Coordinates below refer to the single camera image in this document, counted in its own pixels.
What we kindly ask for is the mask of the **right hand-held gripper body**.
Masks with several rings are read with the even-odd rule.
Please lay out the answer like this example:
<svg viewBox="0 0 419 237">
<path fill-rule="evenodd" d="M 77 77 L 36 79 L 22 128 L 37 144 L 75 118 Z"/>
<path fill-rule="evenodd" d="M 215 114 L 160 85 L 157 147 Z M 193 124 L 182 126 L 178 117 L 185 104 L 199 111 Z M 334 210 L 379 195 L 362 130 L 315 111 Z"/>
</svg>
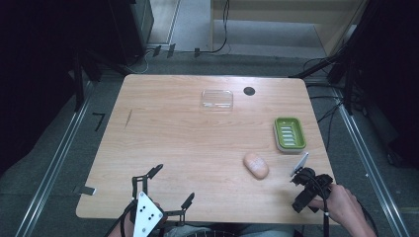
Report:
<svg viewBox="0 0 419 237">
<path fill-rule="evenodd" d="M 302 155 L 290 174 L 292 183 L 303 186 L 303 191 L 295 198 L 296 201 L 312 201 L 317 196 L 328 198 L 330 195 L 329 185 L 333 179 L 327 174 L 317 175 L 313 169 L 305 167 L 308 155 L 308 152 Z"/>
</svg>

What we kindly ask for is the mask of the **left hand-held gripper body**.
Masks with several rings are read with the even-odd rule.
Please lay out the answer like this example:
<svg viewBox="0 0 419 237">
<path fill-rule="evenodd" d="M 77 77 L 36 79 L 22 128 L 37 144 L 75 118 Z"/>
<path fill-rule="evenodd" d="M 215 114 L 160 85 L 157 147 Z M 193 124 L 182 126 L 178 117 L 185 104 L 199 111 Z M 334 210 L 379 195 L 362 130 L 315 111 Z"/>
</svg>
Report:
<svg viewBox="0 0 419 237">
<path fill-rule="evenodd" d="M 148 237 L 165 220 L 166 216 L 162 209 L 145 192 L 140 192 L 133 225 L 133 237 Z"/>
</svg>

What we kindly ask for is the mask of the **person's left hand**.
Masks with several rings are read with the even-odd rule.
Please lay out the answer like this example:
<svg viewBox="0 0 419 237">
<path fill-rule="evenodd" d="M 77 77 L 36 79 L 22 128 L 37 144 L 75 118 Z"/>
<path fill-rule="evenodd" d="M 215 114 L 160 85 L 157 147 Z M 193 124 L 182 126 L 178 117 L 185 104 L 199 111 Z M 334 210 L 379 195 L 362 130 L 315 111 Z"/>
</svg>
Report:
<svg viewBox="0 0 419 237">
<path fill-rule="evenodd" d="M 159 212 L 155 215 L 155 218 L 158 219 L 155 228 L 159 229 L 167 221 L 167 214 L 158 202 L 155 205 L 159 209 Z"/>
</svg>

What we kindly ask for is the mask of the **person's right hand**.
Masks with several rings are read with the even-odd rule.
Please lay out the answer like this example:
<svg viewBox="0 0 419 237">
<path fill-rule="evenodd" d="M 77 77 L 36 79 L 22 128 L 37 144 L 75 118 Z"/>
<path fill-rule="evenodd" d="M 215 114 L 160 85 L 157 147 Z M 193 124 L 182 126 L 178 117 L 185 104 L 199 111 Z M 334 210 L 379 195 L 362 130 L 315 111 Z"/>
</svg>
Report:
<svg viewBox="0 0 419 237">
<path fill-rule="evenodd" d="M 364 216 L 357 198 L 341 185 L 331 185 L 330 189 L 331 193 L 326 202 L 314 199 L 308 206 L 328 211 L 329 216 L 345 228 L 354 227 Z"/>
</svg>

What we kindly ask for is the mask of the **green soap dish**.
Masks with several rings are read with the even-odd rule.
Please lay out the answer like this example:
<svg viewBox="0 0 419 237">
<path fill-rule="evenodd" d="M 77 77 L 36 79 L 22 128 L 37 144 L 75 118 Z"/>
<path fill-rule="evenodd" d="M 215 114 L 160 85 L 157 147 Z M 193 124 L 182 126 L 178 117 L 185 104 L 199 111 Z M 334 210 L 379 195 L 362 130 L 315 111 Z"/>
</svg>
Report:
<svg viewBox="0 0 419 237">
<path fill-rule="evenodd" d="M 298 118 L 276 118 L 274 132 L 277 147 L 285 153 L 300 153 L 306 146 Z"/>
</svg>

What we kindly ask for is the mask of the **pink soap bar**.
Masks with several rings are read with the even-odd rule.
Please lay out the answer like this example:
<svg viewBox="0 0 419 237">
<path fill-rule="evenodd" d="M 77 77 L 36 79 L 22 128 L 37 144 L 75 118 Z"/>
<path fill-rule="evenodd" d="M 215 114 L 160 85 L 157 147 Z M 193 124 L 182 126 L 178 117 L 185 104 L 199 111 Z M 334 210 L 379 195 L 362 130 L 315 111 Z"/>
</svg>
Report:
<svg viewBox="0 0 419 237">
<path fill-rule="evenodd" d="M 258 180 L 265 179 L 269 174 L 268 164 L 256 153 L 247 153 L 243 158 L 243 164 Z"/>
</svg>

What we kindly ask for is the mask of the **black angled floor tape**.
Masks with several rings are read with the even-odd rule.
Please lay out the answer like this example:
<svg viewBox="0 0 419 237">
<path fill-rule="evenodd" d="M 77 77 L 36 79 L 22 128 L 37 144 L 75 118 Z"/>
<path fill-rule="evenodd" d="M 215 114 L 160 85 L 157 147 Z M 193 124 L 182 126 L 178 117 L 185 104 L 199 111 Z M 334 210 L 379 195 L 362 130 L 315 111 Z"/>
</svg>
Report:
<svg viewBox="0 0 419 237">
<path fill-rule="evenodd" d="M 96 125 L 94 131 L 98 131 L 100 129 L 100 127 L 101 127 L 101 125 L 104 121 L 105 115 L 106 114 L 104 114 L 104 113 L 92 113 L 92 116 L 97 118 L 97 125 Z"/>
</svg>

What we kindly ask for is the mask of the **clear plastic container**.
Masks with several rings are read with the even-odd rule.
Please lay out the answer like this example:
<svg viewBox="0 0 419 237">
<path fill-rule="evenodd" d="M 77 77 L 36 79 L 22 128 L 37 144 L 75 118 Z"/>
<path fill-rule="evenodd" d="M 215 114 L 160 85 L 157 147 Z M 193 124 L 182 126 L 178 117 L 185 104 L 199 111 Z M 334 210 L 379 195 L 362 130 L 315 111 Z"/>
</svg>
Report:
<svg viewBox="0 0 419 237">
<path fill-rule="evenodd" d="M 214 112 L 225 112 L 233 109 L 233 93 L 229 90 L 203 90 L 200 106 Z"/>
</svg>

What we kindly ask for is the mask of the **black metal stand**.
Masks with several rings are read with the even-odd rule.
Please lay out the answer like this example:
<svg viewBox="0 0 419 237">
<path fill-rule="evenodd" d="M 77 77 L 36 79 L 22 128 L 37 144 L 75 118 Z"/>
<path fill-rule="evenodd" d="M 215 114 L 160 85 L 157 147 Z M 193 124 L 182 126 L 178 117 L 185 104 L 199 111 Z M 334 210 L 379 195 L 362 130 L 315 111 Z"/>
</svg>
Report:
<svg viewBox="0 0 419 237">
<path fill-rule="evenodd" d="M 110 59 L 95 52 L 94 50 L 75 49 L 72 60 L 74 67 L 75 112 L 79 112 L 83 103 L 86 101 L 83 72 L 86 72 L 91 81 L 99 81 L 101 78 L 101 71 L 98 68 L 97 63 L 102 63 L 122 76 L 129 75 L 127 69 L 124 69 L 122 66 L 112 62 Z"/>
<path fill-rule="evenodd" d="M 361 20 L 360 23 L 354 27 L 349 39 L 343 43 L 335 54 L 321 59 L 317 64 L 314 64 L 308 69 L 303 69 L 301 72 L 291 75 L 291 78 L 304 79 L 331 65 L 332 68 L 327 74 L 327 81 L 335 84 L 342 78 L 345 79 L 343 106 L 350 116 L 353 114 L 351 98 L 354 85 L 353 77 L 356 72 L 355 51 L 359 46 L 359 40 L 362 38 L 366 26 L 367 24 Z"/>
</svg>

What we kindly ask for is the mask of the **black cabinet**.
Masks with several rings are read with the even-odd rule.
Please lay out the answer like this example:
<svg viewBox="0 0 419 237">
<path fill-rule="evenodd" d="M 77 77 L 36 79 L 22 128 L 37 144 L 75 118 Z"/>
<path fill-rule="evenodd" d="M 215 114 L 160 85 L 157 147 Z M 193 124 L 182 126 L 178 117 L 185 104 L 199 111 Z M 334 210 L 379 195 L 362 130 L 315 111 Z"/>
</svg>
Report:
<svg viewBox="0 0 419 237">
<path fill-rule="evenodd" d="M 154 24 L 150 0 L 109 0 L 116 27 L 118 61 L 128 65 L 145 55 Z"/>
</svg>

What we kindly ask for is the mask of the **beige wooden shelf unit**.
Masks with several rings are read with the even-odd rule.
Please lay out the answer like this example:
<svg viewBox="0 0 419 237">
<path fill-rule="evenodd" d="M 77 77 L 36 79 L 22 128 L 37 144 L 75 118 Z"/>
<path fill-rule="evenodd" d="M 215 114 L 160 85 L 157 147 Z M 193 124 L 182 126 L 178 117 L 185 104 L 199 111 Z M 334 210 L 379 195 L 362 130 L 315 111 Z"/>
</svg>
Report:
<svg viewBox="0 0 419 237">
<path fill-rule="evenodd" d="M 370 0 L 229 0 L 233 21 L 312 24 L 327 55 L 343 45 Z"/>
</svg>

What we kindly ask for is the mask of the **metal floor rail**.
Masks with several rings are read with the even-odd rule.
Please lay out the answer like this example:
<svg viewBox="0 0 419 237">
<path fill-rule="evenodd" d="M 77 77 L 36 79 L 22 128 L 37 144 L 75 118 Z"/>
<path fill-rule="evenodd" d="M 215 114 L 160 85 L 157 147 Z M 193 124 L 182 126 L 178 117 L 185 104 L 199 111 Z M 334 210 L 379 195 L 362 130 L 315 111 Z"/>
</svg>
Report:
<svg viewBox="0 0 419 237">
<path fill-rule="evenodd" d="M 62 165 L 66 159 L 67 153 L 73 143 L 74 137 L 79 129 L 82 120 L 85 117 L 87 108 L 90 104 L 92 94 L 95 90 L 93 82 L 85 84 L 84 96 L 79 110 L 73 113 L 71 121 L 65 130 L 59 145 L 49 163 L 49 166 L 42 178 L 42 181 L 33 196 L 30 205 L 24 215 L 24 218 L 15 234 L 15 237 L 31 237 L 37 225 L 38 219 L 42 214 L 43 208 L 48 200 L 55 181 L 60 173 Z"/>
<path fill-rule="evenodd" d="M 399 208 L 377 168 L 374 157 L 370 152 L 354 117 L 349 115 L 344 106 L 340 106 L 339 111 L 357 149 L 361 162 L 366 170 L 366 175 L 375 191 L 378 203 L 381 206 L 392 233 L 395 237 L 411 237 Z"/>
</svg>

